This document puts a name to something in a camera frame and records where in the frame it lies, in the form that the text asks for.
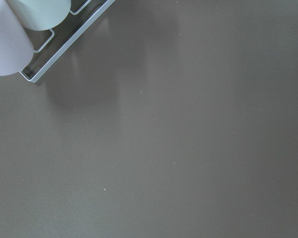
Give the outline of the pale green plastic cup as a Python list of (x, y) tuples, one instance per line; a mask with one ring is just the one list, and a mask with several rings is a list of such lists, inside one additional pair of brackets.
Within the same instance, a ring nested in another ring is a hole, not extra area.
[(23, 27), (43, 31), (59, 25), (68, 15), (70, 0), (9, 0)]

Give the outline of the pink plastic cup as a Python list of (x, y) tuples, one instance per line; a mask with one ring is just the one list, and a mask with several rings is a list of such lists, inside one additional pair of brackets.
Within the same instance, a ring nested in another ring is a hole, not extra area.
[(0, 76), (22, 71), (32, 60), (33, 45), (6, 1), (0, 0)]

